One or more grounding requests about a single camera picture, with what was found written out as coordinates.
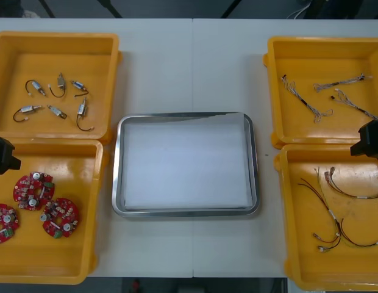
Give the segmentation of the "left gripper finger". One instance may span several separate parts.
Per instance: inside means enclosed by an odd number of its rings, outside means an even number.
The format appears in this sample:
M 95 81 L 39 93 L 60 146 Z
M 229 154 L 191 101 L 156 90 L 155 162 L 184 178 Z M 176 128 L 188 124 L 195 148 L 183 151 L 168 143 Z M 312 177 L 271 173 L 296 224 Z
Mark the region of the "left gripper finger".
M 0 137 L 0 156 L 12 156 L 14 149 L 12 143 Z
M 14 156 L 0 157 L 0 175 L 3 175 L 8 170 L 19 170 L 21 168 L 21 161 Z

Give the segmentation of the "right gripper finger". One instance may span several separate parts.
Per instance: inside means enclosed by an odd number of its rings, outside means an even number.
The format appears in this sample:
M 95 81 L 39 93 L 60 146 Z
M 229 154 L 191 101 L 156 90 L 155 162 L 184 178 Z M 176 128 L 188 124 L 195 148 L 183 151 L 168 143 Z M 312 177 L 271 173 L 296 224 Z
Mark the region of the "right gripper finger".
M 350 147 L 351 156 L 368 156 L 378 159 L 378 144 L 358 142 Z
M 364 143 L 378 143 L 378 120 L 372 120 L 359 130 L 360 140 Z

